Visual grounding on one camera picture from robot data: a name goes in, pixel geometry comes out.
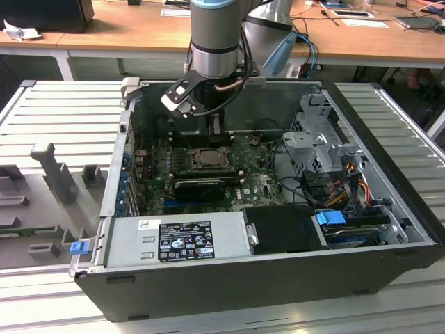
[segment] sticker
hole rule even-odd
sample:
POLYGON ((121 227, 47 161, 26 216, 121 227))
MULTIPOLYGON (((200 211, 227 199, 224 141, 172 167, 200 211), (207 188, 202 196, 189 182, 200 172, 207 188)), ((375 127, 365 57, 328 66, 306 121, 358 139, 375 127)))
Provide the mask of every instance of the sticker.
POLYGON ((157 228, 159 228, 159 261, 176 262, 215 258, 210 221, 158 223, 157 228))
POLYGON ((139 230, 157 230, 161 219, 146 219, 139 221, 139 230))

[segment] wooden desk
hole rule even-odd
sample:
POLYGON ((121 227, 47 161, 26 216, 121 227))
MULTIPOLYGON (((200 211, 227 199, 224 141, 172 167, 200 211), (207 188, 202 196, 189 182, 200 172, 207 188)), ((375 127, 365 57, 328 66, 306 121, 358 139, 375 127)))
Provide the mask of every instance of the wooden desk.
MULTIPOLYGON (((395 7, 396 0, 385 2, 385 5, 374 5, 372 8, 394 16, 412 15, 406 9, 395 7)), ((415 1, 409 1, 408 4, 412 9, 421 7, 415 1)), ((299 1, 291 14, 295 15, 306 9, 308 7, 299 1)), ((321 9, 313 8, 303 13, 301 17, 325 18, 320 13, 321 9)), ((375 19, 392 19, 389 15, 373 13, 369 9, 366 11, 374 15, 375 19)), ((346 26, 340 19, 336 22, 340 24, 340 27, 335 26, 329 19, 306 20, 310 38, 320 50, 321 63, 330 62, 332 59, 342 59, 351 65, 365 65, 363 62, 370 61, 376 64, 403 63, 404 67, 421 67, 419 63, 428 64, 425 67, 442 68, 445 65, 445 36, 433 31, 404 31, 402 25, 395 21, 384 22, 389 27, 388 29, 346 26)), ((300 31, 305 31, 302 20, 298 19, 295 23, 300 31)), ((301 52, 306 51, 307 46, 299 45, 293 50, 293 56, 298 57, 301 52)))
MULTIPOLYGON (((71 57, 121 58, 120 65, 122 58, 183 59, 190 38, 190 19, 161 16, 161 0, 156 1, 160 4, 128 6, 126 1, 92 0, 95 18, 86 33, 45 33, 41 40, 22 43, 2 35, 0 52, 54 56, 65 80, 75 79, 70 68, 71 57)), ((410 11, 394 6, 396 0, 385 1, 386 5, 374 5, 373 9, 392 15, 410 15, 410 11)), ((410 8, 421 6, 413 0, 409 0, 408 5, 410 8)), ((307 9, 302 0, 294 0, 291 13, 296 15, 307 9)), ((323 18, 320 10, 312 8, 301 17, 309 18, 309 34, 319 48, 321 64, 425 68, 445 65, 444 36, 432 31, 404 31, 397 22, 385 22, 389 29, 378 29, 346 26, 341 20, 337 20, 340 27, 328 19, 311 20, 323 18)), ((392 18, 372 14, 376 19, 392 18)), ((301 20, 295 23, 304 31, 301 20)), ((291 61, 301 64, 307 55, 307 45, 296 45, 291 61)))
POLYGON ((62 49, 187 52, 190 18, 161 16, 162 4, 93 0, 95 17, 83 34, 65 34, 62 49))
POLYGON ((12 40, 5 33, 0 33, 0 49, 4 47, 12 48, 42 48, 42 49, 57 49, 57 42, 62 38, 63 33, 40 33, 42 38, 36 40, 24 40, 19 42, 17 40, 12 40))

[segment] white label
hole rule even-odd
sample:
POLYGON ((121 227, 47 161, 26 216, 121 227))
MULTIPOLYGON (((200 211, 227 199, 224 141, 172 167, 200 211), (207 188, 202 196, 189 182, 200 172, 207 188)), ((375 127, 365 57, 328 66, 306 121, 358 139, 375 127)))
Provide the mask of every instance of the white label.
POLYGON ((147 219, 139 221, 139 230, 158 230, 161 219, 147 219))
POLYGON ((201 254, 213 253, 213 248, 201 248, 200 253, 201 254))
POLYGON ((167 9, 164 8, 161 10, 162 16, 180 16, 180 17, 189 17, 190 10, 181 10, 181 9, 167 9))

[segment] paper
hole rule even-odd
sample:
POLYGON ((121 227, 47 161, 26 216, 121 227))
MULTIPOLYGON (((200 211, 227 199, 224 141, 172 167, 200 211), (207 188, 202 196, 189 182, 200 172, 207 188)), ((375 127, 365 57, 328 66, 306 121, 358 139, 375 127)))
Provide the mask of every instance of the paper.
POLYGON ((367 19, 341 19, 347 26, 367 26, 369 28, 389 28, 381 21, 370 21, 367 19))
POLYGON ((167 9, 167 8, 164 8, 161 11, 161 16, 189 17, 190 16, 190 11, 189 10, 182 10, 182 9, 167 9))
POLYGON ((5 24, 3 32, 13 40, 21 42, 22 40, 31 40, 42 37, 42 35, 40 35, 34 28, 17 28, 16 26, 7 23, 6 20, 4 20, 3 23, 5 24))

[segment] warning label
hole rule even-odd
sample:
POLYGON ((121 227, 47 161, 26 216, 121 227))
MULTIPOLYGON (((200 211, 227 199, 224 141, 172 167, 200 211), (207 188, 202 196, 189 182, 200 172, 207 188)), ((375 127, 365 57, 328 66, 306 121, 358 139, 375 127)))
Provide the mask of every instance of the warning label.
POLYGON ((159 225, 161 262, 213 259, 214 249, 210 221, 159 225))

